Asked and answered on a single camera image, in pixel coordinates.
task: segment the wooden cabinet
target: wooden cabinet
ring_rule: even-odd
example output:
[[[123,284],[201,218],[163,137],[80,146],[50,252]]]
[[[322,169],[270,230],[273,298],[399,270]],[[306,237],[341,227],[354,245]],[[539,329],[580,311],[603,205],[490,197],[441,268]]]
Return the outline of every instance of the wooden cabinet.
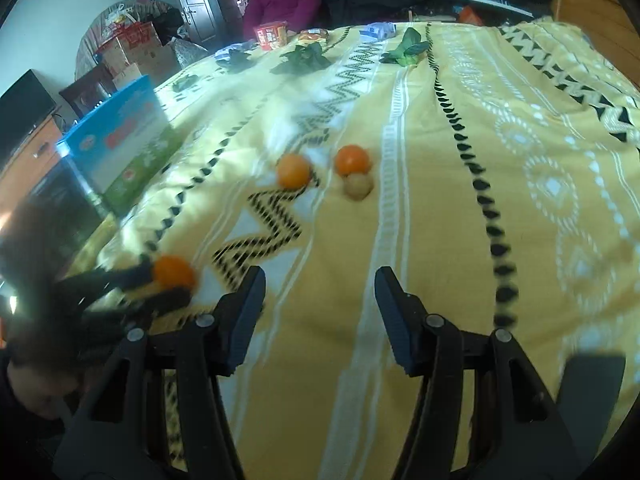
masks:
[[[640,36],[618,0],[555,0],[555,19],[580,27],[593,46],[640,87]]]
[[[49,116],[25,139],[2,169],[0,219],[6,219],[20,200],[58,163],[60,156],[56,151],[56,143],[61,136],[53,117]]]

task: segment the purple jacket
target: purple jacket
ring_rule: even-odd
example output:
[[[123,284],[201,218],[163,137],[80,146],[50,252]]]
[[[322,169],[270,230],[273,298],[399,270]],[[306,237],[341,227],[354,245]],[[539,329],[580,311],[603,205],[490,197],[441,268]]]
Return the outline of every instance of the purple jacket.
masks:
[[[299,32],[312,24],[319,7],[320,0],[249,0],[242,19],[244,38],[254,40],[254,27],[279,20],[287,20],[287,28]]]

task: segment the snack package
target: snack package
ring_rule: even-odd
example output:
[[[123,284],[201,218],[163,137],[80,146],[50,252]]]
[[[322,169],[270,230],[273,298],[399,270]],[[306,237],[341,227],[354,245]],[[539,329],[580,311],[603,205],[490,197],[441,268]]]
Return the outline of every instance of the snack package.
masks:
[[[300,32],[298,43],[303,45],[320,43],[322,46],[325,46],[328,38],[329,32],[324,28],[310,28],[309,30],[302,30]]]
[[[245,41],[244,43],[232,43],[229,46],[218,49],[213,55],[213,59],[215,59],[216,61],[225,59],[228,60],[230,57],[230,50],[239,50],[240,52],[246,52],[247,50],[252,50],[253,48],[255,48],[254,40]]]
[[[369,23],[360,29],[360,39],[362,41],[382,41],[388,40],[396,35],[396,24],[391,22]]]
[[[263,50],[275,50],[285,46],[287,37],[287,22],[263,23],[254,28],[255,37]]]

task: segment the zigzag pattern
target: zigzag pattern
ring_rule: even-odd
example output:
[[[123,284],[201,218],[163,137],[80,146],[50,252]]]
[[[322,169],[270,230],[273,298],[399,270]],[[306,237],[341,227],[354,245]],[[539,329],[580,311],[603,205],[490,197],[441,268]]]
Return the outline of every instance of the zigzag pattern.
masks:
[[[625,107],[615,106],[603,94],[584,85],[562,70],[552,55],[545,52],[531,37],[518,27],[498,29],[502,37],[537,70],[546,75],[551,83],[567,92],[579,104],[587,103],[598,115],[605,129],[621,142],[631,142],[640,149],[640,132],[629,117]]]
[[[286,153],[297,153],[306,144],[319,146],[327,142],[330,136],[329,129],[318,132],[318,128],[325,126],[340,113],[343,105],[360,97],[360,93],[353,87],[366,80],[366,72],[378,61],[381,50],[382,44],[379,43],[363,44],[354,50],[343,70],[336,74],[341,80],[326,88],[334,96],[315,103],[316,113],[294,118],[300,132],[289,141]],[[319,187],[320,184],[320,178],[313,173],[309,185]],[[305,190],[306,187],[296,191],[272,189],[249,195],[247,201],[250,208],[269,234],[229,243],[213,254],[213,264],[224,277],[230,290],[238,288],[253,261],[274,253],[302,234],[302,226],[289,213],[289,204]]]
[[[363,43],[354,50],[344,69],[336,74],[341,81],[329,85],[326,90],[332,92],[331,99],[314,103],[318,110],[311,115],[294,117],[294,121],[300,127],[300,132],[295,135],[285,148],[285,152],[297,153],[306,144],[305,137],[327,124],[335,115],[340,113],[340,107],[351,101],[355,101],[360,94],[352,87],[366,79],[365,73],[370,65],[377,62],[382,51],[381,43]]]
[[[333,47],[335,47],[338,44],[342,43],[347,38],[347,36],[349,35],[349,32],[350,32],[351,29],[352,29],[352,27],[345,28],[344,32],[342,33],[340,38],[338,38],[338,40],[336,40],[331,45],[326,46],[323,51],[327,52],[327,51],[331,50]],[[204,79],[205,80],[210,80],[212,78],[210,76],[208,76],[208,77],[206,77]],[[273,91],[273,93],[277,94],[278,90],[283,85],[285,85],[286,82],[287,81],[285,80],[280,85],[278,85],[278,87]],[[251,119],[253,119],[253,117],[261,110],[261,108],[264,107],[264,105],[266,104],[268,99],[269,99],[269,96],[263,97],[260,100],[260,102],[258,103],[257,107],[247,117],[245,117],[240,123],[238,123],[237,126],[234,126],[233,128],[231,128],[225,135],[227,137],[233,137],[239,130],[242,129],[243,126],[245,126]],[[211,174],[211,168],[213,168],[213,166],[215,166],[215,164],[218,162],[218,158],[225,151],[225,147],[227,146],[228,142],[229,142],[229,139],[223,139],[220,142],[220,148],[213,153],[214,156],[207,163],[207,167],[200,168],[200,173],[201,174],[198,174],[197,176],[193,177],[191,179],[191,184],[189,184],[188,186],[184,186],[182,188],[182,190],[180,191],[180,193],[178,193],[175,196],[176,202],[175,202],[174,205],[172,205],[168,209],[169,210],[169,215],[166,218],[162,219],[162,227],[155,230],[156,240],[148,240],[148,241],[145,242],[145,247],[146,247],[146,249],[148,251],[155,252],[155,251],[158,250],[158,242],[162,239],[162,237],[166,233],[167,229],[169,229],[174,224],[175,218],[180,214],[180,212],[182,210],[182,205],[184,204],[184,202],[186,200],[186,195],[187,195],[188,190],[193,189],[198,184],[202,184],[204,182],[205,178]],[[171,166],[171,164],[167,164],[164,168],[162,168],[161,173],[164,173],[165,171],[167,171],[170,166]]]

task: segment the cardboard box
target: cardboard box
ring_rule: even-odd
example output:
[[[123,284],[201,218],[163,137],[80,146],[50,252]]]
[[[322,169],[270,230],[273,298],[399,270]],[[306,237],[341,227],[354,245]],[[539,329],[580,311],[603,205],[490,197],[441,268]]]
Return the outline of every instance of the cardboard box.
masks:
[[[127,66],[156,56],[162,43],[151,23],[134,23],[100,46],[94,55],[116,77]]]
[[[139,63],[127,66],[113,78],[113,84],[120,90],[143,75],[148,75],[153,86],[164,83],[172,75],[180,72],[180,65],[175,58],[174,50],[165,45],[154,51],[154,56]]]
[[[112,211],[126,216],[149,180],[184,141],[169,124],[148,76],[113,94],[58,143]]]

